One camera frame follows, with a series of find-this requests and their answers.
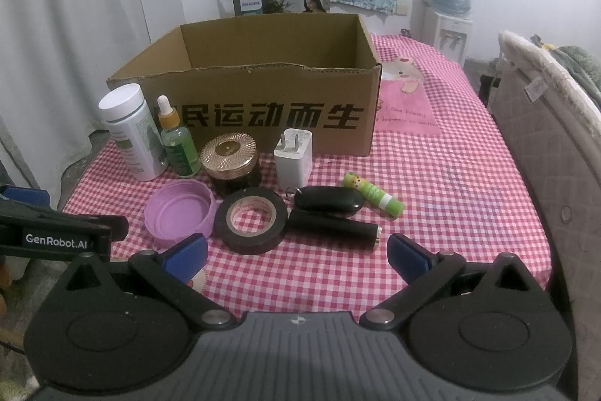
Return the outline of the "white water dispenser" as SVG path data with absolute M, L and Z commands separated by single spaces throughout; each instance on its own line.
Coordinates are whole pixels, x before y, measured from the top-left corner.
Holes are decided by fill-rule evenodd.
M 471 18 L 438 11 L 428 0 L 421 0 L 412 10 L 412 36 L 460 66 L 467 58 L 473 26 Z

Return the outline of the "green dropper bottle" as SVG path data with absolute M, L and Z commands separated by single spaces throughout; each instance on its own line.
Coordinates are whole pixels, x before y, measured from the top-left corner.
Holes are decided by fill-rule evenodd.
M 161 140 L 173 171 L 182 178 L 195 176 L 201 170 L 199 153 L 189 128 L 166 95 L 157 98 Z

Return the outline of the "white wall charger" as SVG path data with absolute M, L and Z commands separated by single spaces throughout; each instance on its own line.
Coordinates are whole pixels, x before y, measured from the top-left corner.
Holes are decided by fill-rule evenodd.
M 281 190 L 305 187 L 313 170 L 313 134 L 287 128 L 273 151 L 278 185 Z

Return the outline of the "black cylindrical stick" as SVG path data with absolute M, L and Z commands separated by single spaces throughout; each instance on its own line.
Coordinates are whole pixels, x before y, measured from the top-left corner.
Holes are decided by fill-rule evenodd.
M 374 249 L 379 244 L 381 233 L 377 224 L 298 209 L 290 212 L 287 226 L 295 232 L 361 249 Z

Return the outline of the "black electrical tape roll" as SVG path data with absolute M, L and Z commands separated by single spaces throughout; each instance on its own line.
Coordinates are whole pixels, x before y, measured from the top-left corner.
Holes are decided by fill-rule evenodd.
M 232 252 L 256 256 L 279 246 L 286 222 L 287 207 L 279 194 L 249 187 L 225 197 L 216 212 L 214 230 Z

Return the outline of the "gold lid dark jar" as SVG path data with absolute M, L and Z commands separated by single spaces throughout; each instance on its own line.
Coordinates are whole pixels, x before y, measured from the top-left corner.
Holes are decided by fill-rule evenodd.
M 201 160 L 219 197 L 261 185 L 258 146 L 249 134 L 221 134 L 204 145 Z

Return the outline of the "white supplement bottle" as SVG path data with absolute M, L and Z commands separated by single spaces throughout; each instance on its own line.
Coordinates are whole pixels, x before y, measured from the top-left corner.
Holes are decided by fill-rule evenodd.
M 168 162 L 140 85 L 126 84 L 110 91 L 98 107 L 133 177 L 150 181 L 160 176 Z

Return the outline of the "pink checkered tablecloth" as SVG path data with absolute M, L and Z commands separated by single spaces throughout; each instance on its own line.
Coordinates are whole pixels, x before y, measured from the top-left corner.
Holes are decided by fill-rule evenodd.
M 392 219 L 362 210 L 384 235 L 400 232 L 426 249 L 451 249 L 472 262 L 515 253 L 535 279 L 551 275 L 548 239 L 500 131 L 459 66 L 401 36 L 379 36 L 382 56 L 415 58 L 441 132 L 434 137 L 378 131 L 366 157 L 320 156 L 310 181 L 335 184 L 352 171 L 403 201 Z M 402 287 L 385 246 L 352 250 L 292 236 L 263 256 L 209 246 L 204 295 L 235 314 L 350 311 L 355 315 Z

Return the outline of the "white curtain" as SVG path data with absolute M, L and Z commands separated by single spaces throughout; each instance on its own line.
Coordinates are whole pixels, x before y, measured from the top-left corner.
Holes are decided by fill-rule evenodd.
M 1 0 L 1 165 L 61 196 L 103 125 L 107 80 L 182 24 L 181 0 Z

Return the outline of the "brown cardboard box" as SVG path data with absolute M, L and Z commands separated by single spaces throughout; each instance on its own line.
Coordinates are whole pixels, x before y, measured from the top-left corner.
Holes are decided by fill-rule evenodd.
M 176 27 L 112 77 L 151 109 L 169 98 L 198 147 L 241 131 L 270 153 L 281 134 L 313 134 L 317 154 L 371 151 L 382 65 L 362 19 L 274 14 Z

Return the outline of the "purple plastic lid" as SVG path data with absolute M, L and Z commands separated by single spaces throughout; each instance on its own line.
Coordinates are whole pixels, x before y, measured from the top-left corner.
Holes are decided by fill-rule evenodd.
M 143 211 L 146 229 L 159 249 L 170 249 L 200 233 L 209 238 L 214 230 L 217 202 L 207 184 L 181 179 L 152 194 Z

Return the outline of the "grey quilted mattress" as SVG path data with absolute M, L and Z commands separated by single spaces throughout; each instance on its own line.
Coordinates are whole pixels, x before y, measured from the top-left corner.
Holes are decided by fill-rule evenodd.
M 600 62 L 538 36 L 498 36 L 490 109 L 552 249 L 552 289 L 575 334 L 577 400 L 600 397 Z

